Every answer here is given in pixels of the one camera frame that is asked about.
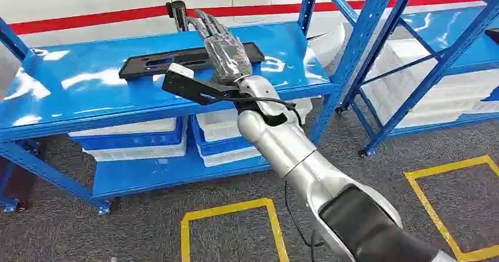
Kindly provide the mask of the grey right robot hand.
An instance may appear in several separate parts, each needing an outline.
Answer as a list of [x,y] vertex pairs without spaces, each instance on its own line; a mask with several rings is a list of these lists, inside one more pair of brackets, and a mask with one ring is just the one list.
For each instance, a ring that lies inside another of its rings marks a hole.
[[197,16],[190,17],[182,1],[169,2],[166,9],[168,16],[174,19],[177,31],[187,32],[190,25],[197,31],[214,66],[214,82],[229,85],[252,75],[252,65],[242,42],[214,16],[196,9]]

